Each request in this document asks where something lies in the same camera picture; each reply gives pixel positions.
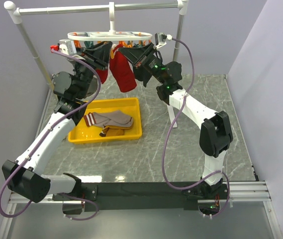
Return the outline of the red sock with stripes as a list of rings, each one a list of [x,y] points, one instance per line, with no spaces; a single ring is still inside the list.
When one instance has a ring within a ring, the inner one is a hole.
[[[134,73],[130,68],[126,57],[119,51],[123,45],[119,44],[112,50],[113,58],[110,58],[109,69],[116,80],[122,93],[127,93],[137,87]]]

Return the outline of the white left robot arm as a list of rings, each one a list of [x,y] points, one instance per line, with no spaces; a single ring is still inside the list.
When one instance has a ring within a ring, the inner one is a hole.
[[[54,74],[53,93],[58,102],[47,125],[29,148],[15,161],[7,160],[2,171],[7,187],[19,195],[38,203],[49,194],[64,193],[70,200],[80,197],[81,179],[69,173],[44,175],[44,169],[67,134],[72,131],[85,114],[88,96],[97,70],[107,69],[111,42],[101,42],[89,48],[76,48],[73,52],[52,46],[51,51],[62,55],[73,65],[73,73],[61,71]]]

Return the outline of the white clip hanger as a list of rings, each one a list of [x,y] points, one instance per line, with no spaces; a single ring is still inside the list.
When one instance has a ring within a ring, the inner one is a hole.
[[[150,43],[153,35],[151,33],[139,32],[139,31],[116,31],[115,30],[115,4],[110,2],[109,8],[109,31],[96,31],[96,32],[70,32],[67,34],[68,39],[73,41],[111,41],[118,42],[124,47],[131,48],[134,43],[143,45],[144,43]]]

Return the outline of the red penguin sock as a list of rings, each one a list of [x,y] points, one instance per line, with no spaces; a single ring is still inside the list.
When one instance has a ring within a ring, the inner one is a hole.
[[[108,78],[108,69],[107,68],[105,70],[96,69],[96,72],[99,75],[101,83],[104,84]]]

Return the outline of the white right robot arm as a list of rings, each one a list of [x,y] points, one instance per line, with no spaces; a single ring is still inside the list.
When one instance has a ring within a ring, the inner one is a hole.
[[[119,52],[135,69],[142,69],[160,82],[156,87],[158,97],[167,105],[186,115],[200,130],[199,146],[204,153],[202,179],[181,190],[193,190],[211,199],[221,191],[223,183],[223,161],[233,133],[229,115],[225,111],[217,112],[203,105],[184,89],[182,66],[176,61],[163,64],[160,52],[149,43],[143,47],[120,48]]]

